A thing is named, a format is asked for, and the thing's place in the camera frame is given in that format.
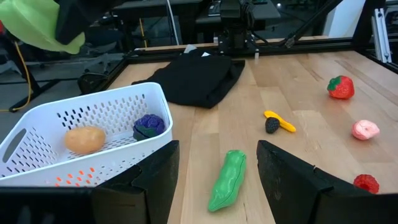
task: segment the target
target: wooden table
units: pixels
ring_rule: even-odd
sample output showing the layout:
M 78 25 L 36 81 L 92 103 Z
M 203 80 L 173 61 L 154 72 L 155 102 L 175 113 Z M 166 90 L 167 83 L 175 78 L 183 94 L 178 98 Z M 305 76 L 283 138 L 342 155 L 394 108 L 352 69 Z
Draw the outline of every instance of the wooden table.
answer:
M 110 88 L 145 79 L 166 65 L 130 65 Z M 353 79 L 352 99 L 328 96 L 327 84 L 338 75 Z M 398 75 L 356 52 L 250 58 L 237 84 L 213 109 L 169 106 L 181 153 L 170 224 L 275 223 L 257 170 L 260 139 L 348 182 L 371 174 L 380 193 L 398 192 Z M 297 132 L 267 134 L 265 110 L 279 113 Z M 375 122 L 381 134 L 370 141 L 353 138 L 351 127 L 361 119 Z M 245 180 L 233 206 L 210 213 L 211 189 L 231 149 L 247 154 Z

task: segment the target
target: plastic basket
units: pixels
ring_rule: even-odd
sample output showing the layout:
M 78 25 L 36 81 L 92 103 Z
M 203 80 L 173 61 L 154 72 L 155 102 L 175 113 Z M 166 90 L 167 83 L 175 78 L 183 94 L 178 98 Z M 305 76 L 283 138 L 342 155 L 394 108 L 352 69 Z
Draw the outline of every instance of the plastic basket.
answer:
M 165 132 L 137 142 L 134 122 L 145 114 Z M 28 111 L 0 145 L 0 186 L 94 187 L 172 140 L 172 117 L 159 84 L 143 83 L 40 105 Z M 106 132 L 103 148 L 78 155 L 64 145 L 71 128 Z

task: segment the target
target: basket hole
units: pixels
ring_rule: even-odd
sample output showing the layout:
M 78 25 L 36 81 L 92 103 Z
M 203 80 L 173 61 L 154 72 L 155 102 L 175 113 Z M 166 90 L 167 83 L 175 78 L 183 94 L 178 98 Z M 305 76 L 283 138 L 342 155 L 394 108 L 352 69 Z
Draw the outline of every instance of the basket hole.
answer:
M 21 142 L 22 138 L 25 136 L 26 132 L 27 132 L 26 129 L 22 129 L 21 131 L 18 132 L 18 134 L 15 135 L 14 139 L 12 139 L 10 145 L 8 145 L 4 155 L 2 157 L 2 161 L 4 163 L 8 162 L 12 153 L 14 153 L 18 144 Z

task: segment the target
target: toy strawberry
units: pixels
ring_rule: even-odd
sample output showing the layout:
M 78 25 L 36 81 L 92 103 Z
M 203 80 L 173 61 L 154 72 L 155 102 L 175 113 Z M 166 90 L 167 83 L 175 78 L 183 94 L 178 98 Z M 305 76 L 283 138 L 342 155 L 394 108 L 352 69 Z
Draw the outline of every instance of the toy strawberry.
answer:
M 332 78 L 328 85 L 329 95 L 338 99 L 349 99 L 354 93 L 354 83 L 352 79 L 345 76 Z

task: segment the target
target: green pepper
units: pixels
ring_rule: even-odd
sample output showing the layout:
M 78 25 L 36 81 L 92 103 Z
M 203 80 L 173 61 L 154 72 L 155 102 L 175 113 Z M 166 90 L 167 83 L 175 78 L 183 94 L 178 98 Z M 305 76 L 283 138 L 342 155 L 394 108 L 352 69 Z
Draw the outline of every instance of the green pepper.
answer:
M 232 205 L 238 197 L 246 170 L 246 155 L 240 150 L 227 152 L 220 176 L 211 193 L 208 209 L 211 212 Z

